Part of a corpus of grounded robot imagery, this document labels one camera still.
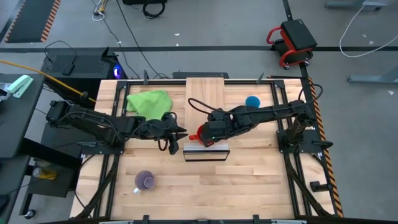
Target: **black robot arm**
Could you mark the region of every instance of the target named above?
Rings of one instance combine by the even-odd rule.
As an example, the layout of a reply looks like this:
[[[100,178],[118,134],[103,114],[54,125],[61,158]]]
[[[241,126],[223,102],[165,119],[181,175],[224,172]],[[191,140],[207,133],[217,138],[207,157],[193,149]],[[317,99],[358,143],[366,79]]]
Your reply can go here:
[[[146,121],[142,116],[114,117],[72,105],[67,101],[52,101],[46,119],[51,126],[71,125],[92,134],[110,147],[118,147],[130,138],[155,140],[164,139],[170,143],[169,152],[178,151],[177,141],[187,134],[178,126],[175,113],[165,113],[162,120]]]
[[[296,144],[302,139],[304,129],[311,127],[315,122],[309,106],[301,100],[263,108],[237,106],[229,111],[214,110],[202,127],[200,139],[208,147],[214,142],[244,134],[260,123],[292,117],[295,121],[293,126],[286,130],[286,141]]]

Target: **gray floor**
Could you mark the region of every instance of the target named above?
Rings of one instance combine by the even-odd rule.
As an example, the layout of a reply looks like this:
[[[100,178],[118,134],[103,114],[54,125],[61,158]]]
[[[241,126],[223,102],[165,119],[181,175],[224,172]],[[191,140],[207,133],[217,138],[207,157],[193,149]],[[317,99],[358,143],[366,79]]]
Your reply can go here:
[[[319,46],[337,46],[341,34],[355,11],[327,10],[321,0],[289,1],[294,18],[301,18],[311,30]],[[353,22],[343,41],[344,46],[382,45],[398,33],[398,2],[379,12],[363,12]],[[0,2],[0,26],[5,24],[16,2]],[[160,19],[148,20],[131,6],[123,6],[127,21],[141,46],[200,45],[265,45],[267,32],[285,20],[279,0],[169,0]],[[2,48],[45,47],[64,40],[73,47],[117,47],[103,22],[91,20],[90,0],[62,1],[46,43],[6,44]],[[110,0],[106,20],[125,47],[134,41]],[[193,72],[228,72],[231,78],[257,78],[266,75],[300,76],[292,67],[285,71],[277,65],[275,52],[146,52],[158,72],[171,74],[178,70]],[[127,60],[138,72],[150,70],[139,52],[126,52]],[[398,109],[398,87],[392,85],[350,85],[350,75],[380,75],[397,66],[398,52],[376,52],[361,58],[346,58],[339,52],[314,52],[308,73],[315,83],[324,86],[320,99],[323,123],[328,140],[335,143],[330,150],[333,168],[347,217],[398,220],[396,193],[398,151],[395,115]],[[0,54],[0,58],[40,68],[43,53]],[[0,64],[1,73],[28,73],[23,69]],[[43,92],[37,108],[46,111],[53,93]],[[44,115],[36,111],[27,137],[41,139]],[[18,217],[21,190],[10,223],[39,223],[68,217],[73,196],[64,198],[35,196],[31,208],[38,214],[27,221]]]

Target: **green cloth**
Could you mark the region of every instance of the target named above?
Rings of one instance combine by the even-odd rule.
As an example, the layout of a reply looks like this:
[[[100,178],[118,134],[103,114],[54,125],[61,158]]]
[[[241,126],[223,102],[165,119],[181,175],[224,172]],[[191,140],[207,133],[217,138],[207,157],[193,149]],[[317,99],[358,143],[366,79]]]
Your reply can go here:
[[[146,120],[161,119],[172,109],[173,102],[165,90],[152,90],[127,96],[127,111]]]

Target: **wooden table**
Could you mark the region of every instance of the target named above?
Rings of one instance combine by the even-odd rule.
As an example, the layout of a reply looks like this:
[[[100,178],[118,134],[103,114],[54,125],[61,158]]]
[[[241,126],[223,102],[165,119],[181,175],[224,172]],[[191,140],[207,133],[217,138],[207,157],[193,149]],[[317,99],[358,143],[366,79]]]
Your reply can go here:
[[[111,114],[116,82],[101,82],[96,111]],[[289,101],[296,100],[302,88],[300,80],[284,82]],[[196,133],[197,127],[206,121],[206,115],[191,108],[187,98],[194,97],[224,110],[244,104],[250,95],[259,97],[261,106],[273,105],[269,86],[225,85],[222,78],[189,78],[186,85],[134,85],[130,94],[157,89],[166,90],[170,95],[178,125],[185,127],[189,134]],[[130,139],[119,162],[112,220],[142,220],[143,215],[149,215],[151,220],[252,219],[253,214],[260,218],[293,218],[284,159],[275,135],[277,128],[276,121],[263,123],[249,133],[229,139],[231,153],[225,162],[185,162],[182,149],[188,138],[178,142],[180,150],[174,156],[160,151],[155,141]],[[324,184],[322,166],[308,154],[302,154],[301,159],[307,187],[316,180]],[[95,156],[80,172],[76,192],[84,204],[98,187],[102,161],[103,156]],[[141,170],[155,174],[156,187],[133,194],[134,178]],[[296,191],[300,212],[304,214],[297,186]],[[328,192],[313,195],[325,210],[334,213]],[[101,214],[105,204],[103,199]],[[75,199],[70,216],[82,209]]]

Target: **white cable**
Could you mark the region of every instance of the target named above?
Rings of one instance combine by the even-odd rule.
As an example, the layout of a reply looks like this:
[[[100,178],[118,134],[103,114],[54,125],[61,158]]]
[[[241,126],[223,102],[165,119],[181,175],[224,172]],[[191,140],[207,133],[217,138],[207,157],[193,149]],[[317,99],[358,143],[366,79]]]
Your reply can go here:
[[[347,30],[348,30],[348,28],[350,27],[351,23],[354,21],[355,17],[356,17],[356,16],[362,11],[362,9],[365,7],[365,3],[366,3],[367,1],[368,1],[368,0],[366,0],[365,2],[363,2],[363,6],[362,6],[361,9],[355,14],[355,16],[353,17],[353,19],[349,22],[349,24],[348,24],[346,30],[344,31],[344,34],[343,34],[343,35],[341,36],[341,38],[340,38],[340,42],[339,42],[340,51],[341,51],[341,53],[342,53],[344,56],[346,56],[346,57],[349,57],[349,58],[356,58],[356,57],[365,56],[365,55],[367,55],[367,54],[373,53],[373,52],[375,52],[375,51],[377,51],[377,50],[380,50],[380,49],[382,49],[383,47],[385,47],[385,46],[387,46],[387,45],[393,43],[393,41],[395,41],[395,40],[398,38],[398,35],[396,35],[390,42],[384,44],[383,46],[378,47],[378,48],[376,48],[376,49],[374,49],[374,50],[371,50],[371,51],[369,51],[369,52],[360,54],[360,55],[346,55],[346,54],[343,52],[343,49],[341,48],[341,41],[343,40],[344,36],[346,35]]]
[[[100,18],[100,19],[94,19],[94,14],[93,14],[93,16],[91,17],[92,20],[97,21],[97,22],[98,22],[98,21],[102,21],[103,19],[105,19],[105,14],[103,14],[102,12],[100,12],[100,11],[98,10],[98,6],[100,5],[101,1],[102,1],[102,0],[99,0],[99,2],[97,3],[97,5],[94,7],[94,10],[93,10],[93,12],[97,12],[97,13],[101,16],[101,18]]]

